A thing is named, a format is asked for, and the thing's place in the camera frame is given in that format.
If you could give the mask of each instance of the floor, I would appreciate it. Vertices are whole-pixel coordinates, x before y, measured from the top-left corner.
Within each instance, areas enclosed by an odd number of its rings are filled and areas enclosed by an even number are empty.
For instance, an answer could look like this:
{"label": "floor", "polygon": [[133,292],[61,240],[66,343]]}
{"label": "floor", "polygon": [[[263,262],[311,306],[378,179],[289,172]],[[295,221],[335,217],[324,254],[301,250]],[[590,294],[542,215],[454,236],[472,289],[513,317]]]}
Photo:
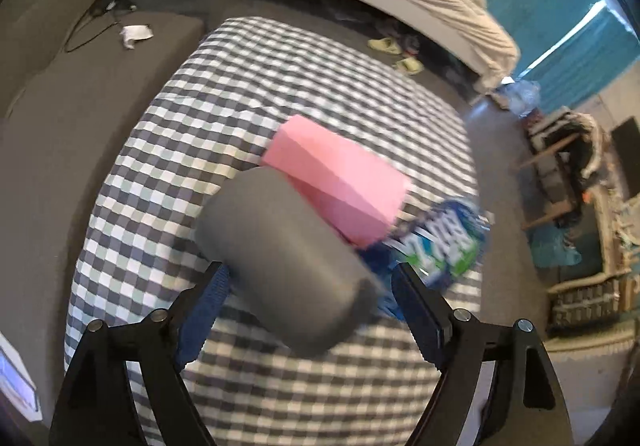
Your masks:
{"label": "floor", "polygon": [[[384,63],[397,60],[369,49],[369,36],[359,26],[353,28],[331,20],[306,0],[229,0],[226,15],[272,18],[340,41]],[[521,186],[530,181],[526,176],[514,177],[508,169],[527,154],[516,118],[489,100],[470,106],[461,96],[460,86],[454,86],[460,83],[443,79],[441,66],[434,68],[424,70],[414,79],[449,102],[465,119],[478,172],[481,204],[495,215],[482,267],[481,318],[505,325],[528,318],[542,330],[546,296],[536,276],[526,237],[520,230],[524,220]]]}

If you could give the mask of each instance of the sofa cushion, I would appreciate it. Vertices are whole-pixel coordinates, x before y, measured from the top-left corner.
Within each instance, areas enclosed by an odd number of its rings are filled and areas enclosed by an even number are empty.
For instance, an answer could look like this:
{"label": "sofa cushion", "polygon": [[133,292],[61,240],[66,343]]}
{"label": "sofa cushion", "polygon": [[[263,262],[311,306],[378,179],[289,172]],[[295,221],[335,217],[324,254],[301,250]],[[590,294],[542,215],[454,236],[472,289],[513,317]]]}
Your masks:
{"label": "sofa cushion", "polygon": [[[93,20],[73,48],[111,22]],[[134,12],[154,37],[127,50],[114,26],[60,53],[16,101],[0,141],[0,332],[18,349],[48,424],[63,379],[68,293],[90,211],[132,127],[204,34],[200,20]]]}
{"label": "sofa cushion", "polygon": [[28,80],[55,58],[73,24],[94,0],[2,0],[0,118]]}

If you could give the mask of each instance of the white paper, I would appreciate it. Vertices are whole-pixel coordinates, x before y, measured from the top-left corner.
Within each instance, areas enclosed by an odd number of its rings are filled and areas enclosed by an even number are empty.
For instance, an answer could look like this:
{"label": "white paper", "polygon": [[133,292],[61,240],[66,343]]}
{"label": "white paper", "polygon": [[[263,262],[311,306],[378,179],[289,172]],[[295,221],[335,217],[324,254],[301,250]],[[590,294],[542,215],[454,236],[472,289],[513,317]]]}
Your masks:
{"label": "white paper", "polygon": [[127,49],[133,49],[135,42],[147,40],[154,35],[148,25],[125,25],[120,34]]}

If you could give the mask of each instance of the slipper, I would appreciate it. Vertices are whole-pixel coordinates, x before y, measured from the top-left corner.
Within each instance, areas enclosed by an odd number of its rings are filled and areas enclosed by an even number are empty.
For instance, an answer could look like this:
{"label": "slipper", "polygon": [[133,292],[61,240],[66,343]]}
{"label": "slipper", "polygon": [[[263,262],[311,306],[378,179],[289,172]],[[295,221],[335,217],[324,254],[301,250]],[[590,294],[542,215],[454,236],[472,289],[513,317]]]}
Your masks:
{"label": "slipper", "polygon": [[394,68],[401,74],[413,76],[424,70],[424,65],[413,56],[409,56],[399,62],[394,63]]}
{"label": "slipper", "polygon": [[380,40],[369,40],[367,45],[373,50],[386,52],[387,54],[402,54],[402,49],[393,38],[382,38]]}

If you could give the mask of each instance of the checkered mattress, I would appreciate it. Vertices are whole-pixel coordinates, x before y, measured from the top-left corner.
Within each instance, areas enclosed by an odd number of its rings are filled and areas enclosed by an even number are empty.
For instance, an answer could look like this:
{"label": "checkered mattress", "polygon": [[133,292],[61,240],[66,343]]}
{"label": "checkered mattress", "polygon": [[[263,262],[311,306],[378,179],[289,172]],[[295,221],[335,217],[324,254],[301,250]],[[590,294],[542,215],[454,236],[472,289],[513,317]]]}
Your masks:
{"label": "checkered mattress", "polygon": [[[278,126],[302,114],[406,174],[400,219],[476,193],[461,119],[378,61],[264,18],[205,38],[135,126],[100,190],[68,308],[65,366],[89,321],[140,321],[193,285],[206,261],[193,222],[207,196],[256,166]],[[447,295],[478,311],[481,277]],[[137,364],[130,382],[149,444],[162,444]],[[220,445],[404,444],[438,381],[408,328],[380,318],[316,360],[297,358],[231,295],[183,379]]]}

